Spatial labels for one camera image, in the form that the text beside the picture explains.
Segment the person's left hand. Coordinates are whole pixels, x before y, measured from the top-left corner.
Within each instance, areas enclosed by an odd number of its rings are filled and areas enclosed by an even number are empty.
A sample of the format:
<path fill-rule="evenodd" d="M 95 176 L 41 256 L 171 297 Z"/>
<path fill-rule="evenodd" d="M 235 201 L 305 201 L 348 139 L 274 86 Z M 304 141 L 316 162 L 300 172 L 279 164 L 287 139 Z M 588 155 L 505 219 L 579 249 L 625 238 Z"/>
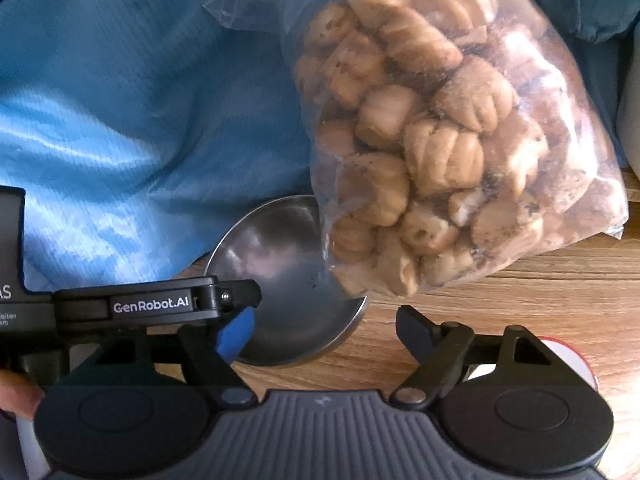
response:
<path fill-rule="evenodd" d="M 32 422 L 37 408 L 46 396 L 28 376 L 0 370 L 0 408 Z"/>

